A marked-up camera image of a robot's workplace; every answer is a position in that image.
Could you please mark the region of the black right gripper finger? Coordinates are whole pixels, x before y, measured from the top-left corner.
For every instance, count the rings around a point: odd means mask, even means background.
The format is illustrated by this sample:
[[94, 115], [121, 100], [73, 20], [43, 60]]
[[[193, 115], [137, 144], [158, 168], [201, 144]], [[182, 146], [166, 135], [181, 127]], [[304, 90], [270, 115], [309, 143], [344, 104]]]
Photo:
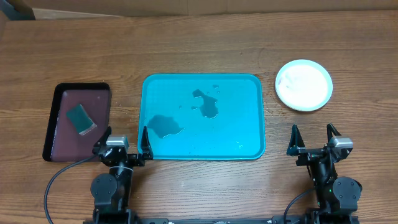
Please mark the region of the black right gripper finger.
[[328, 123], [326, 126], [328, 143], [334, 142], [336, 139], [339, 139], [341, 134], [337, 131], [337, 129], [333, 126], [332, 123]]
[[302, 150], [305, 150], [305, 144], [298, 129], [298, 126], [294, 124], [292, 126], [292, 134], [287, 148], [288, 156], [298, 156]]

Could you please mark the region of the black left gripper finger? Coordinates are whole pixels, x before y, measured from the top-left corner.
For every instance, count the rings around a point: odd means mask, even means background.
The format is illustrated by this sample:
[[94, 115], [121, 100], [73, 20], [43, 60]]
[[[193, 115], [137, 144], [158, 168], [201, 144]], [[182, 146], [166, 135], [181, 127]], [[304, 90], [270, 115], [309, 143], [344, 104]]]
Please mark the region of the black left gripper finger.
[[98, 154], [100, 149], [106, 145], [106, 140], [108, 139], [108, 137], [111, 135], [112, 133], [112, 129], [110, 126], [108, 126], [106, 128], [106, 131], [104, 132], [104, 134], [97, 140], [97, 142], [93, 145], [93, 150], [92, 153], [93, 154]]
[[153, 151], [149, 141], [147, 126], [144, 126], [142, 130], [140, 149], [144, 160], [153, 160]]

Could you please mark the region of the green scrubbing sponge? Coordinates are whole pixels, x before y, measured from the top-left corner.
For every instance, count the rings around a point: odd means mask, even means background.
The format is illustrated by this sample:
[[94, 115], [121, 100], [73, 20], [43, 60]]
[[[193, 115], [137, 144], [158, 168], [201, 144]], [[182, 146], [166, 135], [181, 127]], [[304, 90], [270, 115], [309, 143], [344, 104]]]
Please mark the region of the green scrubbing sponge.
[[84, 136], [97, 127], [81, 104], [68, 110], [66, 116], [71, 121], [77, 133], [81, 136]]

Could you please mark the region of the light blue plate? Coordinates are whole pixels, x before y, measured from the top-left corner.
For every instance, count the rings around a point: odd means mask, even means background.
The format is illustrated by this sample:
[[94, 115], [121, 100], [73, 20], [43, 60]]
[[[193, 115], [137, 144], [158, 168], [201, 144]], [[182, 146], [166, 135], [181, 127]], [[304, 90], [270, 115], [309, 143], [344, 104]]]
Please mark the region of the light blue plate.
[[325, 106], [333, 93], [329, 72], [319, 63], [297, 59], [283, 65], [275, 78], [279, 100], [297, 111], [315, 111]]

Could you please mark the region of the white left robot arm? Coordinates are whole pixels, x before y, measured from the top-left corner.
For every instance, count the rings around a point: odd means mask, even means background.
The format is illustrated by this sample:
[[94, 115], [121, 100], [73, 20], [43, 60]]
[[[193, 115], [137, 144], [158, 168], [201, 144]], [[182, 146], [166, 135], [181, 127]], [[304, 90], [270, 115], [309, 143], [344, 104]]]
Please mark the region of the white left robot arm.
[[133, 168], [145, 166], [153, 159], [147, 127], [143, 128], [141, 153], [130, 154], [125, 136], [111, 134], [108, 127], [93, 146], [93, 154], [109, 167], [109, 172], [100, 174], [91, 183], [94, 198], [94, 224], [138, 224], [141, 219], [128, 208], [131, 193]]

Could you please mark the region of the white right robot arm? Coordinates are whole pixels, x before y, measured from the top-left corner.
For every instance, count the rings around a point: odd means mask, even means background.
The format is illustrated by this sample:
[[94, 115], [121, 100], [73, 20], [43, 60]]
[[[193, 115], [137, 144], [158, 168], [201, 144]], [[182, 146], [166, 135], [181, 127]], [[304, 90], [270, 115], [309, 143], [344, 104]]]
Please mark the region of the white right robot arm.
[[[353, 150], [353, 141], [327, 124], [327, 143], [316, 149], [307, 149], [294, 124], [287, 148], [288, 156], [296, 156], [296, 165], [305, 166], [313, 187], [296, 196], [286, 207], [284, 223], [358, 223], [352, 213], [358, 209], [362, 185], [351, 177], [338, 176], [335, 164], [346, 159]], [[309, 208], [300, 218], [287, 215], [290, 207], [302, 197], [315, 192], [318, 208]]]

